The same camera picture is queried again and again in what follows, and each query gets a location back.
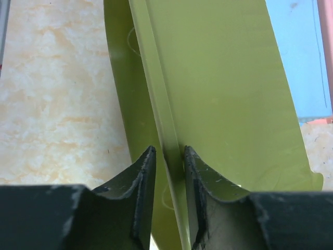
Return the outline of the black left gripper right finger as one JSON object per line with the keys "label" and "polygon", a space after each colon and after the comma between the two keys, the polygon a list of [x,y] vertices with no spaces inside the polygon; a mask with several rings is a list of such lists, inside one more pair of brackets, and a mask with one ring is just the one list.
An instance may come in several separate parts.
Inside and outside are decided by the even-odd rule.
{"label": "black left gripper right finger", "polygon": [[192,249],[332,249],[332,192],[250,192],[184,149]]}

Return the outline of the olive green plastic basket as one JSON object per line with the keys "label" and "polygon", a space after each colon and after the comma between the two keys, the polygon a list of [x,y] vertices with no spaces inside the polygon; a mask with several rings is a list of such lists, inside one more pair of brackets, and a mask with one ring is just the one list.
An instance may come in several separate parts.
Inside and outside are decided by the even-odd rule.
{"label": "olive green plastic basket", "polygon": [[265,1],[104,1],[130,156],[156,148],[152,234],[192,249],[184,149],[250,192],[320,191]]}

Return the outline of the pink shallow plastic tray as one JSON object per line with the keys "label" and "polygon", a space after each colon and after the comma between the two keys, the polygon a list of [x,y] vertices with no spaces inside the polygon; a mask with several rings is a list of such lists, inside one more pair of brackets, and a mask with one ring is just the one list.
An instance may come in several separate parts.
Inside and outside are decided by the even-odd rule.
{"label": "pink shallow plastic tray", "polygon": [[332,1],[306,1],[309,46],[305,123],[332,119]]}

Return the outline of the blue shallow plastic tray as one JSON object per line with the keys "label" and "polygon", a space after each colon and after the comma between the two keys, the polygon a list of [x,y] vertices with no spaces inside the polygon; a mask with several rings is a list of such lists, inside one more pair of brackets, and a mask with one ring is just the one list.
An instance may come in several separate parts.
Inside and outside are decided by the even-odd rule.
{"label": "blue shallow plastic tray", "polygon": [[332,115],[316,1],[266,1],[300,123]]}

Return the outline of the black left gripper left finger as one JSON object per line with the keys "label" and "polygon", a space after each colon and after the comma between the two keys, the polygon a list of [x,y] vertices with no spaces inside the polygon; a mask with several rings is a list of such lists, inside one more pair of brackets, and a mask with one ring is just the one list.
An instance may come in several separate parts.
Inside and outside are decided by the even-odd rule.
{"label": "black left gripper left finger", "polygon": [[149,249],[156,150],[95,189],[1,186],[1,249]]}

